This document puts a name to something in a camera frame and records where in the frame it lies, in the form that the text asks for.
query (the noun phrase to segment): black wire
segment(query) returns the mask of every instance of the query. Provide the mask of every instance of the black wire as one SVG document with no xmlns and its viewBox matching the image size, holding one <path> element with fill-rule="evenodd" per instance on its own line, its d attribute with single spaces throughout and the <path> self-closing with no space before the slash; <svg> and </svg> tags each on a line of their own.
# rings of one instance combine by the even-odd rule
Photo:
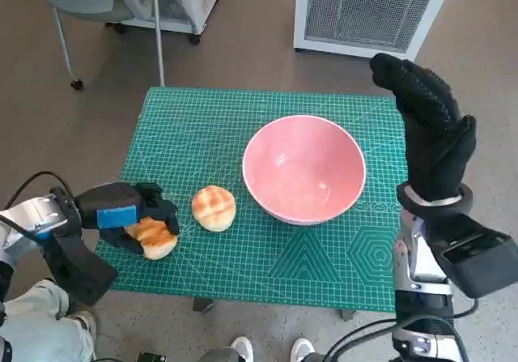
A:
<svg viewBox="0 0 518 362">
<path fill-rule="evenodd" d="M 472 315 L 475 312 L 477 312 L 478 307 L 479 307 L 478 299 L 473 299 L 473 305 L 472 305 L 472 307 L 470 309 L 467 309 L 464 312 L 461 312 L 461 313 L 458 313 L 456 315 L 453 315 L 453 318 L 454 319 L 460 319 L 462 317 L 466 317 L 466 316 Z"/>
<path fill-rule="evenodd" d="M 92 362 L 103 362 L 105 360 L 111 360 L 112 362 L 122 362 L 121 360 L 118 360 L 117 358 L 99 358 L 97 360 L 93 360 Z"/>
<path fill-rule="evenodd" d="M 13 228 L 23 236 L 25 236 L 27 239 L 36 242 L 38 245 L 42 246 L 44 245 L 45 241 L 39 237 L 37 237 L 32 232 L 27 231 L 25 228 L 20 226 L 19 224 L 16 224 L 11 219 L 6 218 L 4 215 L 0 215 L 0 222 L 7 224 L 9 227 Z"/>
<path fill-rule="evenodd" d="M 414 315 L 413 317 L 409 317 L 408 319 L 404 320 L 403 322 L 400 322 L 394 326 L 390 326 L 387 328 L 384 328 L 383 330 L 378 330 L 371 332 L 370 334 L 366 334 L 364 336 L 360 336 L 357 339 L 351 340 L 350 342 L 344 344 L 342 347 L 340 347 L 332 356 L 331 361 L 337 362 L 338 358 L 342 356 L 343 353 L 346 351 L 349 351 L 351 348 L 358 346 L 361 343 L 368 342 L 370 340 L 379 338 L 380 336 L 390 334 L 391 332 L 394 332 L 395 330 L 400 330 L 403 327 L 407 327 L 419 320 L 435 320 L 437 322 L 442 322 L 446 326 L 450 328 L 450 330 L 453 332 L 453 335 L 455 336 L 457 345 L 459 347 L 459 352 L 461 354 L 461 358 L 464 362 L 469 362 L 468 352 L 466 351 L 466 347 L 464 345 L 464 342 L 462 342 L 462 338 L 453 326 L 452 323 L 450 323 L 448 320 L 443 319 L 442 317 L 434 316 L 434 315 Z"/>
<path fill-rule="evenodd" d="M 70 189 L 69 185 L 66 183 L 65 180 L 63 180 L 61 177 L 59 177 L 56 173 L 54 172 L 50 172 L 49 170 L 42 170 L 41 172 L 38 172 L 38 173 L 34 173 L 32 176 L 30 176 L 27 180 L 25 180 L 25 182 L 16 190 L 15 194 L 13 194 L 11 196 L 11 198 L 9 199 L 9 201 L 7 202 L 7 205 L 4 207 L 4 210 L 6 210 L 7 208 L 11 208 L 11 206 L 13 205 L 13 203 L 16 201 L 16 199 L 18 198 L 18 196 L 23 192 L 23 190 L 25 190 L 25 188 L 27 188 L 27 186 L 33 182 L 36 178 L 38 178 L 39 176 L 52 176 L 54 178 L 56 178 L 62 185 L 63 187 L 65 188 L 65 191 L 67 192 L 67 194 L 74 198 L 74 194 L 72 193 L 72 190 Z"/>
<path fill-rule="evenodd" d="M 345 336 L 343 336 L 340 340 L 338 340 L 330 349 L 329 351 L 327 351 L 327 354 L 325 354 L 325 357 L 324 359 L 322 360 L 322 362 L 329 362 L 331 361 L 331 355 L 334 354 L 334 352 L 340 348 L 342 346 L 342 343 L 344 343 L 348 338 L 350 338 L 351 336 L 353 336 L 354 334 L 357 334 L 358 332 L 360 331 L 363 331 L 363 330 L 366 330 L 367 328 L 369 327 L 373 327 L 373 326 L 378 326 L 379 324 L 385 324 L 385 323 L 395 323 L 396 322 L 396 319 L 382 319 L 382 320 L 377 320 L 375 322 L 372 322 L 372 323 L 369 323 L 369 324 L 366 324 L 365 326 L 361 326 L 359 328 L 357 328 L 356 330 L 353 330 L 351 331 L 349 334 L 346 334 Z"/>
</svg>

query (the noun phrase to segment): person's leg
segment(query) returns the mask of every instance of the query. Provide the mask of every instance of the person's leg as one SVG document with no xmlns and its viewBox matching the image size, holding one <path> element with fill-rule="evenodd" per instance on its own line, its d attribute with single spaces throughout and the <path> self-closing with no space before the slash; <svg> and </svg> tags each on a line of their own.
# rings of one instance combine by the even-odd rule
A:
<svg viewBox="0 0 518 362">
<path fill-rule="evenodd" d="M 40 281 L 7 301 L 0 336 L 13 347 L 12 362 L 89 362 L 94 343 L 78 320 L 63 317 L 68 295 L 52 281 Z"/>
<path fill-rule="evenodd" d="M 299 338 L 291 348 L 290 362 L 322 362 L 324 356 L 315 353 L 315 348 L 305 338 Z"/>
<path fill-rule="evenodd" d="M 198 362 L 253 362 L 252 344 L 240 336 L 230 347 L 210 350 Z"/>
</svg>

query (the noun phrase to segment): green cutting mat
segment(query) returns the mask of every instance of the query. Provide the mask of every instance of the green cutting mat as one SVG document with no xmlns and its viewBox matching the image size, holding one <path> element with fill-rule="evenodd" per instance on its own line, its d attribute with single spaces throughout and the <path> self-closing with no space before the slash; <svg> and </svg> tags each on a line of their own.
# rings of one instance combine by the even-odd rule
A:
<svg viewBox="0 0 518 362">
<path fill-rule="evenodd" d="M 267 215 L 241 176 L 255 132 L 302 113 L 343 126 L 367 161 L 360 200 L 344 215 L 305 228 Z M 102 241 L 97 253 L 120 271 L 113 288 L 124 291 L 390 311 L 395 189 L 405 172 L 403 126 L 389 98 L 152 88 L 121 179 L 163 187 L 180 209 L 179 244 L 157 262 Z M 191 197 L 209 184 L 236 196 L 236 220 L 225 233 L 208 233 L 191 216 Z"/>
</svg>

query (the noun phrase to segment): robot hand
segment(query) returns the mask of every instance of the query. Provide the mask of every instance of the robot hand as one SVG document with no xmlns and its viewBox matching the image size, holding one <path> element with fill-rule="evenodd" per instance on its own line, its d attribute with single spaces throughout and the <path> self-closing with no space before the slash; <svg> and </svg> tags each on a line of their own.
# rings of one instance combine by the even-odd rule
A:
<svg viewBox="0 0 518 362">
<path fill-rule="evenodd" d="M 370 66 L 374 84 L 395 95 L 405 123 L 410 188 L 427 202 L 456 198 L 475 150 L 475 118 L 461 118 L 450 87 L 431 70 L 388 54 L 377 54 Z"/>
<path fill-rule="evenodd" d="M 140 219 L 162 220 L 172 235 L 180 233 L 176 218 L 178 209 L 171 201 L 162 198 L 162 188 L 155 183 L 101 185 L 77 196 L 75 204 L 84 228 L 98 229 L 101 239 L 132 253 L 143 254 L 144 251 L 124 227 Z"/>
</svg>

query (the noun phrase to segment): piece of bread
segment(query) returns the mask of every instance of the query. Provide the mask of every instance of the piece of bread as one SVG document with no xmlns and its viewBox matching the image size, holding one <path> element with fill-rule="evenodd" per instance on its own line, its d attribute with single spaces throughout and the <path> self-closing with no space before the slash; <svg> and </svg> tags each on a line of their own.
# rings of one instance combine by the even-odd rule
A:
<svg viewBox="0 0 518 362">
<path fill-rule="evenodd" d="M 165 222 L 149 217 L 140 219 L 139 223 L 132 224 L 125 230 L 144 248 L 144 257 L 148 259 L 165 257 L 178 243 L 178 236 L 169 232 Z"/>
<path fill-rule="evenodd" d="M 236 216 L 236 200 L 229 191 L 209 185 L 198 191 L 191 202 L 195 220 L 206 230 L 222 232 L 229 228 Z"/>
</svg>

